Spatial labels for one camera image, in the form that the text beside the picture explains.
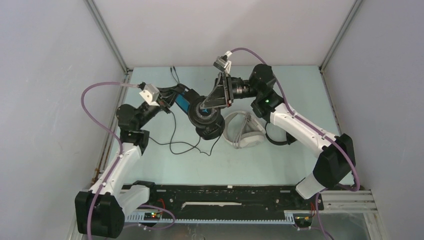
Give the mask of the white headphones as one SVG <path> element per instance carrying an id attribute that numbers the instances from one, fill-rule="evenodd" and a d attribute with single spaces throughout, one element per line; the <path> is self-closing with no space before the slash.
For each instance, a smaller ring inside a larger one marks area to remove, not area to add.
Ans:
<path id="1" fill-rule="evenodd" d="M 230 122 L 238 115 L 243 116 L 239 131 L 235 137 L 228 135 Z M 251 148 L 265 141 L 266 130 L 259 119 L 248 111 L 233 111 L 224 118 L 224 131 L 222 133 L 225 141 L 235 149 Z"/>

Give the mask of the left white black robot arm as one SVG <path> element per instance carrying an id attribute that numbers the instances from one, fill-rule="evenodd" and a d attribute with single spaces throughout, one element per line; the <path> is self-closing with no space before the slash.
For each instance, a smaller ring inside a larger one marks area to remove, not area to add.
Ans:
<path id="1" fill-rule="evenodd" d="M 117 108 L 119 134 L 100 123 L 85 105 L 85 97 L 90 90 L 107 85 L 139 89 L 144 100 L 138 108 L 125 104 Z M 117 238 L 124 229 L 126 218 L 140 207 L 164 211 L 163 208 L 156 206 L 158 194 L 146 185 L 132 185 L 125 193 L 121 190 L 125 176 L 142 158 L 148 146 L 150 133 L 142 127 L 159 112 L 169 113 L 175 99 L 185 89 L 182 84 L 156 87 L 144 82 L 130 84 L 107 81 L 92 84 L 82 92 L 80 97 L 82 109 L 94 123 L 106 130 L 118 143 L 114 160 L 108 164 L 89 190 L 80 191 L 74 199 L 77 229 L 79 233 L 86 235 L 87 239 Z"/>

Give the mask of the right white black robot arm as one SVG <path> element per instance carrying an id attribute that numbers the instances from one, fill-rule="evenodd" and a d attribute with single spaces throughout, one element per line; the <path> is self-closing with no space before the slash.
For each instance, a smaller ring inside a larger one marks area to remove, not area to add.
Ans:
<path id="1" fill-rule="evenodd" d="M 345 133 L 337 136 L 325 131 L 295 111 L 285 94 L 275 92 L 274 85 L 279 82 L 271 66 L 258 64 L 249 79 L 242 80 L 231 77 L 230 62 L 216 61 L 213 65 L 220 73 L 210 94 L 195 105 L 197 109 L 229 108 L 235 99 L 254 98 L 251 107 L 258 118 L 286 131 L 317 157 L 312 173 L 296 184 L 296 191 L 290 196 L 295 208 L 304 209 L 311 197 L 339 186 L 349 173 L 354 184 L 343 188 L 353 192 L 360 189 L 352 138 Z"/>

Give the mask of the black blue headphones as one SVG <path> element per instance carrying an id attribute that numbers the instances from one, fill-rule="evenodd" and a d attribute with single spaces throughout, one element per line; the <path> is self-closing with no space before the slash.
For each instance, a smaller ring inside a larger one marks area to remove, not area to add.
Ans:
<path id="1" fill-rule="evenodd" d="M 187 115 L 188 120 L 195 127 L 196 133 L 203 140 L 213 140 L 222 135 L 225 129 L 224 117 L 219 108 L 201 108 L 206 99 L 193 89 L 179 94 L 175 103 Z"/>

